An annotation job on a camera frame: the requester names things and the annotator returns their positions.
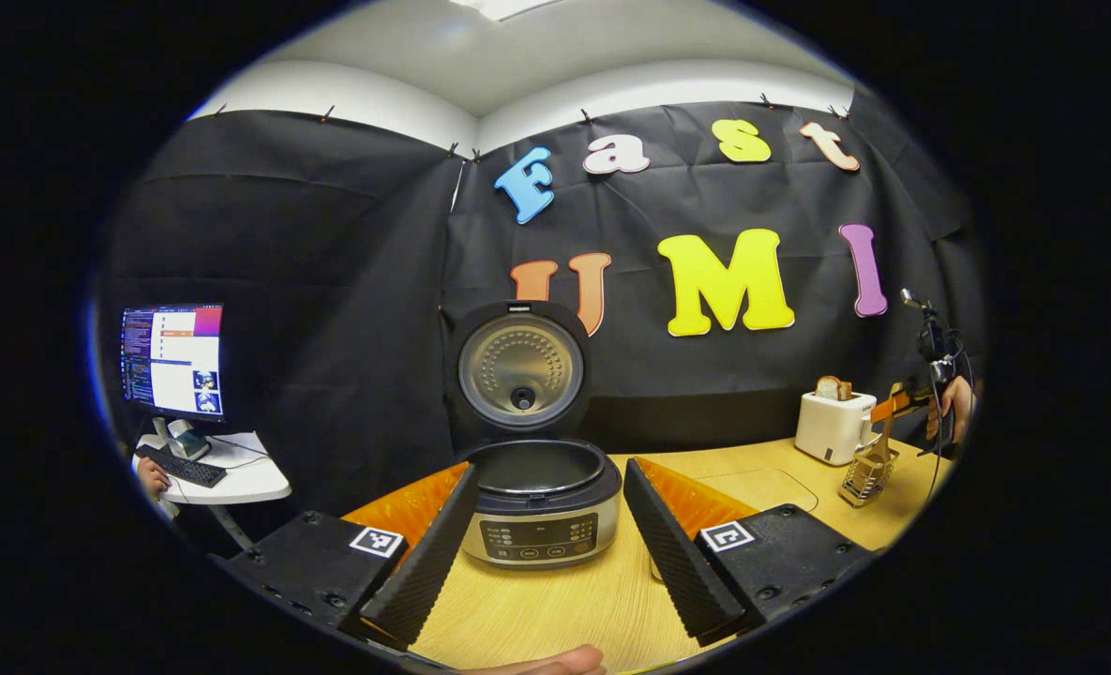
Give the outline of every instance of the bread slice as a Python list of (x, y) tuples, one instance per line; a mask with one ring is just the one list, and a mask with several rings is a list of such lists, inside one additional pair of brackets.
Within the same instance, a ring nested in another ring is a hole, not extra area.
[(813, 390), (813, 396), (820, 399), (830, 399), (830, 401), (838, 401), (838, 387), (842, 384), (834, 375), (824, 375), (818, 379), (817, 389)]

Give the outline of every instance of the person's hand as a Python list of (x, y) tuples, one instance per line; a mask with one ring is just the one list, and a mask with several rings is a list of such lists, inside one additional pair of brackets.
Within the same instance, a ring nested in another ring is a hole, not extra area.
[(971, 386), (963, 376), (955, 376), (942, 390), (941, 413), (935, 405), (934, 399), (929, 403), (929, 414), (927, 415), (927, 440), (932, 440), (938, 433), (940, 417), (945, 415), (951, 406), (954, 406), (954, 436), (952, 443), (963, 441), (963, 434), (968, 432), (968, 422), (971, 420), (971, 409), (975, 405), (975, 396), (971, 393)]
[(582, 645), (547, 658), (460, 672), (462, 675), (603, 675), (605, 666), (601, 666), (602, 658), (601, 649)]
[(151, 495), (152, 500), (159, 498), (161, 492), (168, 491), (172, 486), (164, 467), (156, 464), (151, 457), (139, 460), (139, 482), (142, 483), (143, 491)]

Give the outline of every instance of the rice cooker control panel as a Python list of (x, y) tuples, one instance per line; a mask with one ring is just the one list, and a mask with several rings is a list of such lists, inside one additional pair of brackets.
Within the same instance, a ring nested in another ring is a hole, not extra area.
[(598, 514), (562, 521), (481, 521), (483, 550), (494, 560), (523, 563), (584, 555), (598, 545)]

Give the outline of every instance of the white ceiling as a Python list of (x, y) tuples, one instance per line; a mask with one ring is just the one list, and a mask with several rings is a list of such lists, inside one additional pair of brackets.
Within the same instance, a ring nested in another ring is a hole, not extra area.
[(449, 0), (379, 0), (260, 63), (352, 66), (483, 117), (575, 78), (680, 59), (772, 63), (852, 84), (790, 39), (713, 0), (560, 0), (500, 22)]

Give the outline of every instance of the letter m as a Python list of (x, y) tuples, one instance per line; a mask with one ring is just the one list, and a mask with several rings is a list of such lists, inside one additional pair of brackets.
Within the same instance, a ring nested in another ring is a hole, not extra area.
[(671, 236), (659, 243), (659, 255), (671, 261), (675, 285), (675, 319), (668, 333), (675, 336), (709, 333), (710, 320), (701, 313), (701, 296), (723, 330), (734, 328), (743, 295), (748, 311), (742, 324), (751, 330), (787, 329), (794, 313), (783, 301), (777, 248), (779, 235), (771, 230), (747, 230), (734, 243), (730, 268), (713, 255), (695, 234)]

